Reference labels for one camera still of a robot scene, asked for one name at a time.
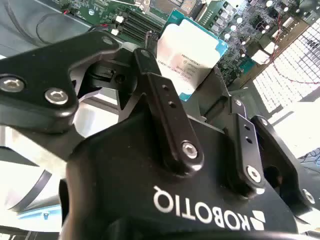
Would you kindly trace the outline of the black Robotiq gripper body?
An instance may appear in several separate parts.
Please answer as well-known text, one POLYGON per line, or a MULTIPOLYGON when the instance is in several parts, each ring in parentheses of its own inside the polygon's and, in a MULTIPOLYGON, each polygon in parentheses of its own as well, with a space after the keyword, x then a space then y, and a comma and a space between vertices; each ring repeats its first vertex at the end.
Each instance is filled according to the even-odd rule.
POLYGON ((84 152, 66 166, 68 202, 62 240, 301 240, 296 221, 320 224, 316 212, 292 212, 280 197, 279 171, 271 183, 245 196, 229 178, 231 148, 222 129, 189 118, 204 152, 203 167, 177 176, 150 156, 107 158, 84 152))

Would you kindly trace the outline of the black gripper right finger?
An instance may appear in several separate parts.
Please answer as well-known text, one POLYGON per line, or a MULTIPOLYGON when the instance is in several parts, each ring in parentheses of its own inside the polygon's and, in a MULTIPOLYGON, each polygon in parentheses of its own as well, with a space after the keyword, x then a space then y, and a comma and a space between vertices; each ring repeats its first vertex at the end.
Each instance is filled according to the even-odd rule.
POLYGON ((229 139, 229 178, 235 189, 248 197, 257 195, 271 183, 265 170, 274 167, 279 172, 280 198, 291 211, 317 211, 317 187, 308 172, 264 117, 247 117, 245 105, 229 93, 219 67, 214 66, 198 87, 198 100, 206 122, 229 139))

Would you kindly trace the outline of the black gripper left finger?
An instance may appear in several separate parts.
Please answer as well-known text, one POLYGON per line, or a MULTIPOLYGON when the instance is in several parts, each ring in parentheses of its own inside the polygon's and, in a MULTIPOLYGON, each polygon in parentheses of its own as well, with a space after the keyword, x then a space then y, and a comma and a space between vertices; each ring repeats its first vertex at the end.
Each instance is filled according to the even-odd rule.
POLYGON ((97 151, 107 158, 150 156, 173 175, 204 165, 204 151, 173 83, 145 48, 123 48, 89 32, 0 62, 0 144, 60 177, 97 151), (80 102, 98 88, 117 92, 119 123, 89 138, 74 125, 80 102))

